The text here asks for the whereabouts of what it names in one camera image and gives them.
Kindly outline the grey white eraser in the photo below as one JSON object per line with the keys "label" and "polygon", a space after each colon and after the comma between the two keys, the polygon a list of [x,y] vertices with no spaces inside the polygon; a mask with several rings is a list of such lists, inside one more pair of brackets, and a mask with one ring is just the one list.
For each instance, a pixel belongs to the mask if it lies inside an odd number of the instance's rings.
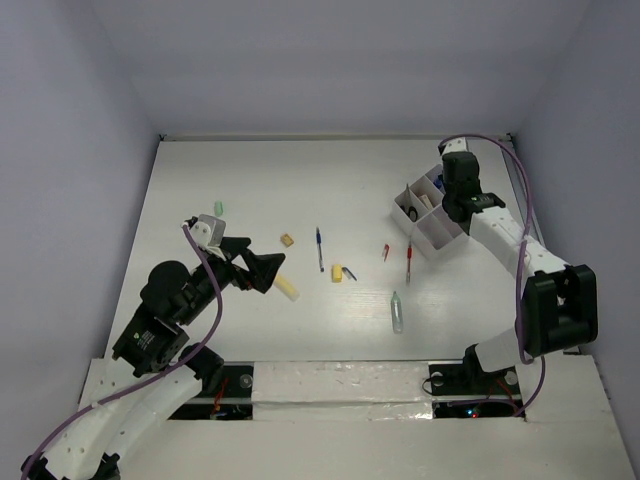
{"label": "grey white eraser", "polygon": [[428,195],[423,194],[419,197],[419,199],[427,209],[432,210],[434,208],[434,204],[432,203]]}

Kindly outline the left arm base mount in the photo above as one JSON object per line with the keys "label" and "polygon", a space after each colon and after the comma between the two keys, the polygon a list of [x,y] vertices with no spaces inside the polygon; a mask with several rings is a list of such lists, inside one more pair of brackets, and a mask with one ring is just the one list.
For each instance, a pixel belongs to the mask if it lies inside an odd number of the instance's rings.
{"label": "left arm base mount", "polygon": [[253,363],[231,363],[224,367],[215,390],[200,393],[179,407],[171,420],[242,421],[253,418]]}

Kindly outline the black handled scissors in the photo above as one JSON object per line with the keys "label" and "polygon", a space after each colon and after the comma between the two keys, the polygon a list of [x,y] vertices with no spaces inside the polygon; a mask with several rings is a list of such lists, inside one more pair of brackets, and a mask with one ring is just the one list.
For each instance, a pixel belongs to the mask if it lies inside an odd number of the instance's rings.
{"label": "black handled scissors", "polygon": [[413,205],[409,184],[406,184],[405,186],[403,211],[411,222],[416,222],[418,220],[418,211]]}

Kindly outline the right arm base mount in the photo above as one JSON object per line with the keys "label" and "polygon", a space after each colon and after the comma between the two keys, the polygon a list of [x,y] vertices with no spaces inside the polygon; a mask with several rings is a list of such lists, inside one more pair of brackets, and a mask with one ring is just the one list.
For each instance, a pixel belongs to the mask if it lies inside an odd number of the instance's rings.
{"label": "right arm base mount", "polygon": [[422,391],[431,399],[436,419],[520,417],[523,397],[513,366],[485,372],[472,347],[459,362],[429,365]]}

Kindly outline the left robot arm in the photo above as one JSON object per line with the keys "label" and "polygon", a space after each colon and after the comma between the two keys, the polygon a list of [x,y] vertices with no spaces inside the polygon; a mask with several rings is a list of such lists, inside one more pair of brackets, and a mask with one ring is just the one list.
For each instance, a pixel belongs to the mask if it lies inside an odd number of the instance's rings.
{"label": "left robot arm", "polygon": [[193,270],[165,261],[149,273],[141,303],[113,346],[87,403],[37,447],[25,479],[118,479],[133,454],[187,401],[220,390],[223,359],[185,331],[222,290],[266,293],[285,261],[256,255],[247,238],[225,237],[222,254],[196,251]]}

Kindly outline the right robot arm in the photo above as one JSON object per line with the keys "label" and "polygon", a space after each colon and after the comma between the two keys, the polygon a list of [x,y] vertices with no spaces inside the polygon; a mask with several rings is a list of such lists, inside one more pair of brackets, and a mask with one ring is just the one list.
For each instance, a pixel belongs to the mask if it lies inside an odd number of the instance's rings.
{"label": "right robot arm", "polygon": [[447,216],[516,281],[514,326],[466,350],[462,384],[482,392],[496,381],[496,371],[596,340],[594,271],[552,254],[525,232],[497,195],[483,192],[473,153],[445,152],[441,159]]}

